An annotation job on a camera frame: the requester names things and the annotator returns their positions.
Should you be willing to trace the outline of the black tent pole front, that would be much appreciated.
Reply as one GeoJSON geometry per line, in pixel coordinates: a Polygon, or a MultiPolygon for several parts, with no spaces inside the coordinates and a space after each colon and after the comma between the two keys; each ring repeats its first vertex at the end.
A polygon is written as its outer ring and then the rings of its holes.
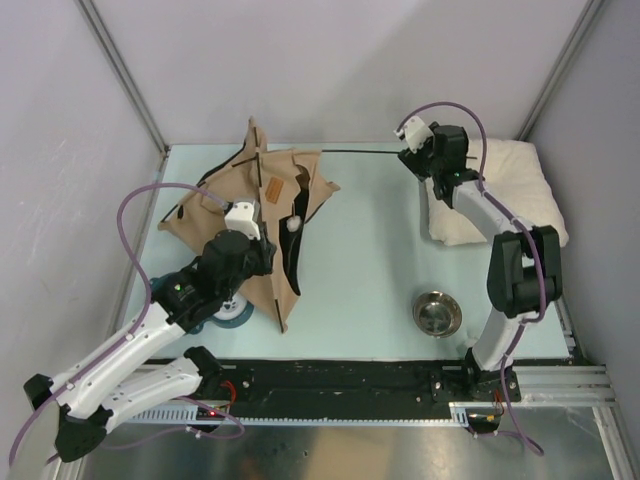
{"type": "MultiPolygon", "coordinates": [[[[260,134],[259,134],[259,131],[258,131],[258,127],[257,127],[253,117],[249,118],[249,130],[252,132],[252,135],[253,135],[253,143],[254,143],[254,149],[255,149],[255,155],[254,155],[253,160],[255,162],[255,169],[256,169],[256,172],[257,172],[257,191],[258,191],[258,200],[259,200],[259,204],[260,204],[260,214],[259,214],[259,216],[260,216],[260,229],[261,229],[261,233],[262,233],[261,242],[266,245],[266,250],[268,251],[268,253],[270,255],[272,273],[275,273],[274,260],[275,260],[276,247],[271,243],[271,241],[268,238],[268,225],[267,225],[267,220],[266,220],[266,197],[264,196],[263,174],[262,174],[262,169],[261,169],[262,147],[261,147],[261,140],[260,140],[260,134]]],[[[269,278],[270,278],[270,285],[271,285],[273,304],[274,304],[272,310],[274,311],[274,316],[278,321],[278,326],[279,326],[279,329],[280,329],[280,333],[284,334],[285,333],[285,327],[284,327],[284,323],[283,323],[283,320],[282,320],[282,317],[281,317],[278,299],[276,298],[275,287],[273,286],[274,276],[270,275],[269,278]]]]}

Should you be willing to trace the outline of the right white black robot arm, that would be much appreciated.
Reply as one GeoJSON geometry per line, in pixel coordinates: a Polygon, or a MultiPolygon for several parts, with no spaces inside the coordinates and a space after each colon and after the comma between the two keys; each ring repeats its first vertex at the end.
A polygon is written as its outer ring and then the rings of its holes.
{"type": "Polygon", "coordinates": [[[476,401],[507,386],[513,353],[525,329],[539,323],[562,293],[560,241],[552,226],[536,226],[493,195],[482,173],[467,165],[464,128],[425,124],[411,116],[397,137],[398,158],[419,180],[431,180],[435,197],[466,217],[491,245],[487,293],[492,306],[479,339],[468,348],[456,375],[476,401]]]}

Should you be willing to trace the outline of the beige fabric pet tent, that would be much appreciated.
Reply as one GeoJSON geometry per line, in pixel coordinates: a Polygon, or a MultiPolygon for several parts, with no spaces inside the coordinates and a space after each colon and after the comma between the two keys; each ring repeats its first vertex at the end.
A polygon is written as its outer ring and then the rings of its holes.
{"type": "MultiPolygon", "coordinates": [[[[301,292],[298,265],[306,225],[340,187],[320,172],[321,153],[310,149],[271,150],[264,131],[257,125],[262,154],[268,238],[276,247],[273,286],[285,331],[287,320],[301,292]],[[290,233],[286,219],[298,215],[304,226],[290,233]]],[[[236,160],[255,155],[253,135],[248,129],[236,160]]],[[[278,324],[272,310],[270,275],[245,278],[242,273],[244,234],[229,230],[224,215],[236,200],[258,200],[255,162],[237,167],[228,164],[212,174],[203,186],[187,193],[160,221],[158,228],[186,244],[202,262],[207,291],[231,296],[240,292],[258,310],[278,324]]]]}

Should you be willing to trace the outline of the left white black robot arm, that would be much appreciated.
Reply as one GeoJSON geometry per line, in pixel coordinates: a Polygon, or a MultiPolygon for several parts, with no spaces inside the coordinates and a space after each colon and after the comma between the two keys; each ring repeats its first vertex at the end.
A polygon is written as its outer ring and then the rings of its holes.
{"type": "Polygon", "coordinates": [[[63,462],[96,449],[120,423],[176,397],[201,399],[221,389],[221,367],[204,347],[191,347],[164,371],[128,381],[156,352],[210,320],[249,279],[273,271],[275,246],[223,230],[178,271],[152,279],[138,317],[75,366],[54,377],[35,374],[23,389],[36,413],[53,404],[53,447],[63,462]]]}

